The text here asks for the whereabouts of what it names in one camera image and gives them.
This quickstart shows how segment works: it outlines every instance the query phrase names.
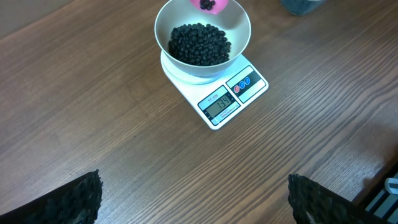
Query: metal bowl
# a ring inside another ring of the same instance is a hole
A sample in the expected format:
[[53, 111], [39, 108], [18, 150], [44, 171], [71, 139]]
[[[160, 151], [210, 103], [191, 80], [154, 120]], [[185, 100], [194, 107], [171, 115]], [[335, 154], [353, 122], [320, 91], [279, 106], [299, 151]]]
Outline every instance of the metal bowl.
[[[232, 43], [229, 61], [212, 66], [197, 66], [180, 62], [169, 54], [168, 46], [173, 28], [198, 22], [203, 25], [211, 24], [226, 32], [225, 36]], [[249, 16], [243, 7], [234, 0], [229, 0], [225, 9], [217, 15], [201, 12], [188, 0], [170, 0], [159, 11], [155, 21], [156, 41], [169, 60], [182, 71], [198, 77], [217, 75], [228, 68], [246, 48], [250, 36]]]

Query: white scale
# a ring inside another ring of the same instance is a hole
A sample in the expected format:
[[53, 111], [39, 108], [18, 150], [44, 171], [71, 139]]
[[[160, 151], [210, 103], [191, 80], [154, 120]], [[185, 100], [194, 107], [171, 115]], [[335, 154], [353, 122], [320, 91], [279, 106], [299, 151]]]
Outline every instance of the white scale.
[[269, 87], [267, 80], [243, 55], [211, 78], [186, 74], [173, 65], [164, 52], [160, 61], [170, 81], [213, 130], [224, 126]]

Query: brown wooden surface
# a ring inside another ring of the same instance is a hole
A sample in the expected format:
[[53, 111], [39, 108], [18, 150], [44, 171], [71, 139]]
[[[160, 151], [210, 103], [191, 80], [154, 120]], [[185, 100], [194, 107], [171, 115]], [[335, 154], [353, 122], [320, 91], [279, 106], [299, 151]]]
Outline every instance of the brown wooden surface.
[[294, 223], [288, 174], [361, 200], [397, 160], [397, 1], [240, 0], [271, 89], [217, 132], [162, 71], [164, 3], [75, 0], [0, 40], [0, 213], [99, 169], [97, 223]]

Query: pink spoon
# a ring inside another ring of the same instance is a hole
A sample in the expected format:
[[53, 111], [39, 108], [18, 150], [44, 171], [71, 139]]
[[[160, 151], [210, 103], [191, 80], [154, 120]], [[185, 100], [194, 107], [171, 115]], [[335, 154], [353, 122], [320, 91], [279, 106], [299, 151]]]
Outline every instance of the pink spoon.
[[202, 12], [214, 15], [220, 13], [228, 4], [228, 0], [215, 0], [216, 4], [213, 6], [213, 8], [211, 10], [207, 10], [200, 8], [200, 0], [189, 0], [189, 1], [193, 4], [193, 6], [195, 6], [197, 9], [201, 10]]

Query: scale button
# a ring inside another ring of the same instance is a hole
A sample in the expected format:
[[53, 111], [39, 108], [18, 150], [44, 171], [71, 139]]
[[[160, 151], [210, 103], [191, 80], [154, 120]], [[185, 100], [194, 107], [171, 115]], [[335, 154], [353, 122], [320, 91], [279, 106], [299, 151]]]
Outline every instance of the scale button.
[[244, 78], [244, 82], [247, 85], [250, 84], [250, 78], [249, 77]]
[[239, 87], [241, 87], [241, 89], [243, 89], [244, 86], [245, 86], [244, 82], [243, 82], [243, 81], [240, 81], [240, 82], [239, 82]]
[[239, 87], [237, 85], [234, 87], [234, 92], [239, 93]]

